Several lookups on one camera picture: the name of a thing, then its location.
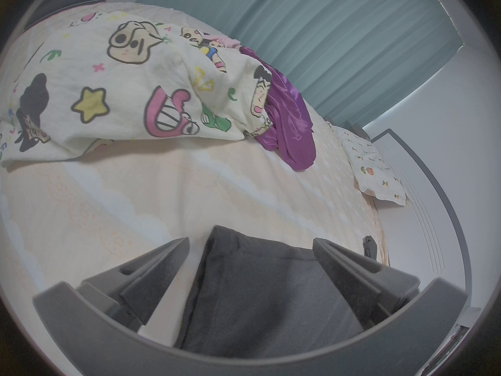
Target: teal curtain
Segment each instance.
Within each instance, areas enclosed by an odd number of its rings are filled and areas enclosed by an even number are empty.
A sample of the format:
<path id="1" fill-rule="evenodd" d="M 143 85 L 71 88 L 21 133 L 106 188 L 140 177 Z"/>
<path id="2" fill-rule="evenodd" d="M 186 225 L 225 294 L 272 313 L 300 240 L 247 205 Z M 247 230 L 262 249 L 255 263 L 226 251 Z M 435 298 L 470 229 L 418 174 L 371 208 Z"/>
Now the teal curtain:
<path id="1" fill-rule="evenodd" d="M 198 18 L 283 72 L 334 124 L 364 126 L 462 41 L 438 0 L 137 0 Z"/>

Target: bed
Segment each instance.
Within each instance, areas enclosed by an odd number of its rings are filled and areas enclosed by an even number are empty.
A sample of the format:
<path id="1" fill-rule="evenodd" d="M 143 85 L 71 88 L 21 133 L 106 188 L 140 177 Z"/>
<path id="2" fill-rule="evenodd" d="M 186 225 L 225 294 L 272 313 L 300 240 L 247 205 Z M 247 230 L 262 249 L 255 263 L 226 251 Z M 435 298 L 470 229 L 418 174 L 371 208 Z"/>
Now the bed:
<path id="1" fill-rule="evenodd" d="M 68 9 L 36 24 L 10 47 L 1 91 L 58 26 L 100 11 L 135 12 L 218 33 L 172 9 L 99 3 Z M 294 172 L 255 140 L 202 138 L 123 141 L 79 160 L 16 162 L 0 169 L 0 291 L 34 344 L 65 374 L 79 374 L 37 316 L 32 297 L 64 280 L 73 286 L 175 238 L 191 251 L 140 334 L 172 345 L 186 296 L 214 225 L 311 248 L 315 237 L 363 254 L 371 235 L 388 264 L 373 198 L 357 189 L 329 125 L 312 109 L 317 158 Z M 4 135 L 3 141 L 14 141 Z"/>

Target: cartoon print blanket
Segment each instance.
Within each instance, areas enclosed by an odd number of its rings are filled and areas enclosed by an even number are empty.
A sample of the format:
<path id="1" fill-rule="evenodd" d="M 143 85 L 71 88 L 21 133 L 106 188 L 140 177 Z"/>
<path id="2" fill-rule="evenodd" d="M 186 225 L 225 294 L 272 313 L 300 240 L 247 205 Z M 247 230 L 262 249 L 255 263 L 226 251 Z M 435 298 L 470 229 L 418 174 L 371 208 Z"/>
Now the cartoon print blanket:
<path id="1" fill-rule="evenodd" d="M 114 140 L 240 140 L 270 126 L 271 74 L 199 31 L 116 11 L 57 30 L 0 109 L 0 160 L 66 160 Z"/>

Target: carrot print pillow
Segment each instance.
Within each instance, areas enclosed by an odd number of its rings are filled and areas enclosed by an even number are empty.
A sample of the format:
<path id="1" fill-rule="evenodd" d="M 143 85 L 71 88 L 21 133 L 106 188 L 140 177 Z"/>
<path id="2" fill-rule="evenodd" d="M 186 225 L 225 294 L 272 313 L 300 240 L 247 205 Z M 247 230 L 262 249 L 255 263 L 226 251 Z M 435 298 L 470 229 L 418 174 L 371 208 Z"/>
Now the carrot print pillow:
<path id="1" fill-rule="evenodd" d="M 348 157 L 360 191 L 405 206 L 404 187 L 376 147 L 346 129 L 334 125 L 331 128 Z"/>

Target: purple cloth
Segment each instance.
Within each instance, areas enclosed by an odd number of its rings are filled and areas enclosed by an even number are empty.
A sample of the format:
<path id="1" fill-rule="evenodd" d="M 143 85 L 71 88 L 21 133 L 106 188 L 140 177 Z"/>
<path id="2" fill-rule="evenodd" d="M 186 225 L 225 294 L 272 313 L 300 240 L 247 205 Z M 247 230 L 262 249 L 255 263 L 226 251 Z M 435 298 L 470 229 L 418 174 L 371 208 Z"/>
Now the purple cloth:
<path id="1" fill-rule="evenodd" d="M 295 171 L 313 164 L 317 152 L 313 141 L 310 114 L 301 93 L 284 74 L 263 62 L 253 50 L 241 47 L 240 52 L 259 60 L 272 73 L 272 84 L 265 110 L 273 125 L 256 139 L 270 151 L 279 150 L 280 157 Z"/>

